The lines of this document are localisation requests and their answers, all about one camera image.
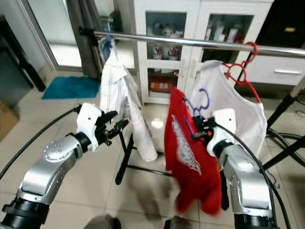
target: red hanger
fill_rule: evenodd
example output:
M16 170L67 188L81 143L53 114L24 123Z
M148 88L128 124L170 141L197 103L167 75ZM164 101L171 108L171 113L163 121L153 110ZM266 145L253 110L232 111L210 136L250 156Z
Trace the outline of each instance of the red hanger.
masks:
M225 76L228 77L228 78L231 78L240 87L244 86L244 85L247 85L250 88L250 90L253 92L257 102L260 103L261 100L260 100L255 88L253 87L253 85L249 81L247 81L247 72L246 72L246 69L244 67L245 64L250 63L257 56L257 45L254 42L247 42L247 44L253 46L253 48L254 48L253 56L248 61L242 61L242 63L233 63L231 66L228 65L227 63L223 63L223 65L228 68L228 71L225 73ZM241 67L241 69L243 71L243 74L244 74L244 80L243 81L238 81L231 76L230 70L233 66Z

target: cabinet handle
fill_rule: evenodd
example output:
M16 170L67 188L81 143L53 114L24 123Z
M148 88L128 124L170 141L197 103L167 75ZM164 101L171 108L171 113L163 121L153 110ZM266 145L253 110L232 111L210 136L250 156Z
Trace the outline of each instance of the cabinet handle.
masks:
M184 78L183 70L184 70L185 59L181 59L180 62L181 62L181 68L180 68L180 71L179 71L179 75L180 75L181 78Z
M194 79L197 73L197 60L192 60L191 70L191 79Z
M302 74L302 72L299 72L299 71L281 70L281 69L275 69L274 72L278 73L278 74L289 74L289 75L301 75Z

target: tiled floor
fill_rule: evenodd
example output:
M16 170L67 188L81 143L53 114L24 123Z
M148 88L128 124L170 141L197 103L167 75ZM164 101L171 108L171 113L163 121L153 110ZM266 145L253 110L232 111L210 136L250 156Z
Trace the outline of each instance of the tiled floor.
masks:
M47 84L56 75L69 73L50 73ZM9 135L0 143L0 169L10 158L43 126L74 107L77 103L99 103L99 97L93 100L41 100L42 94L36 90L30 91L15 107L20 115L20 121ZM266 116L279 104L278 100L263 99ZM278 131L304 134L305 119L294 114L296 109L304 109L294 104L275 123ZM156 129L152 121L165 121L167 106L148 105L143 114L152 131L157 149L163 149L164 126ZM70 132L76 131L76 115L72 114L59 121L15 162L0 182L0 207L9 203L16 193L26 170L39 158L42 149L53 139L60 139ZM130 127L124 131L127 140L131 134ZM271 141L265 142L260 160L265 162L278 154L280 148ZM160 175L127 169L121 185L114 183L115 175L122 161L122 148L119 138L112 145L101 146L93 154L83 155L75 167L64 179L54 203L51 205L47 222L43 228L81 229L92 218L109 213L118 216L124 229L162 229L164 222L175 215L174 203L179 193L175 182ZM130 164L164 170L165 161L160 157L151 163L145 163L134 152ZM305 228L305 168L299 166L291 158L272 167L279 193L283 199L293 229ZM279 227L285 228L284 219L276 202L276 212ZM222 212L217 217L211 217L199 210L196 201L184 215L189 219L194 229L226 229L234 228L234 217L231 209Z

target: black cable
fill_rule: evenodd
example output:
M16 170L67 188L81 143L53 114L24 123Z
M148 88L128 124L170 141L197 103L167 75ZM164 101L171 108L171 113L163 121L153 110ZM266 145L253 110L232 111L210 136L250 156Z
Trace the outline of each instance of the black cable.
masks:
M299 116L300 118L305 118L305 112L304 112L304 111L296 110L296 111L295 111L295 114L296 114L297 116Z
M283 212L283 216L284 216L284 220L285 220L285 224L286 224L286 227L287 229L291 229L291 226L290 226L290 222L289 222L289 218L288 218L288 214L287 214L287 211L286 211L286 208L285 208L285 205L282 201L282 198L280 197L280 194L278 193L278 191L276 190L275 186L274 185L271 185L271 188L280 204L280 207L281 207L281 210Z
M216 126L223 129L225 132L227 132L229 135L231 135L232 137L234 137L247 151L248 153L251 155L251 157L253 158L253 160L257 163L257 165L260 168L260 172L263 174L266 183L268 185L268 189L269 189L269 194L270 194L270 201L271 201L271 210L272 210L272 215L273 215L273 223L274 223L274 227L277 228L277 222L276 222L276 214L275 214L275 200L273 198L273 193L272 193L272 189L271 189L271 185L269 182L269 178L265 172L265 170L263 169L262 164L259 162L259 160L256 158L256 156L252 153L252 151L249 149L249 147L235 134L233 134L231 131L229 131L227 128L223 127L222 125L219 125L216 123Z
M26 150L26 148L29 147L30 144L33 143L33 141L35 141L43 132L45 132L49 127L51 127L52 125L54 125L56 122L58 122L59 120L61 120L62 118L64 118L65 116L69 115L72 112L78 112L81 109L81 105L79 105L78 107L75 107L69 111L67 111L66 113L62 114L61 116L59 116L58 118L54 119L52 122L50 122L49 124L47 124L44 128L42 128L34 137L32 137L16 154L15 156L9 161L9 163L4 167L4 169L1 171L0 173L0 180L3 178L3 176L5 175L5 173L9 170L9 168L11 167L11 165L17 160L17 158Z
M286 149L290 146L289 142L285 138L291 138L291 136L292 137L298 136L298 135L292 135L292 134L283 134L283 133L280 134L271 128L268 129L267 133L269 133L273 138L275 137L280 141L280 143L282 144L282 146L281 146L282 149ZM294 152L290 156L301 166L305 167L305 160L298 152Z
M274 185L274 187L276 187L277 189L279 189L281 186L280 186L280 184L278 184L277 183L277 180L276 180L276 178L273 176L273 174L272 173L270 173L269 172L269 170L267 169L266 170L267 171L267 173L272 177L272 179L274 180L273 182L269 179L269 181L270 181L270 184L273 184Z
M300 93L297 97L296 97L296 101L299 103L299 104L302 104L305 106L305 102L301 101L300 100L300 96L305 96L305 93Z

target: cardboard box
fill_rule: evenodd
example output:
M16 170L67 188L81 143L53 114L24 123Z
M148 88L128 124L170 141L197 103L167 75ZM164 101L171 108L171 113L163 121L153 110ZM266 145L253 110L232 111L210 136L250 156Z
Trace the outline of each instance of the cardboard box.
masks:
M0 101L0 142L8 135L17 122L18 117Z

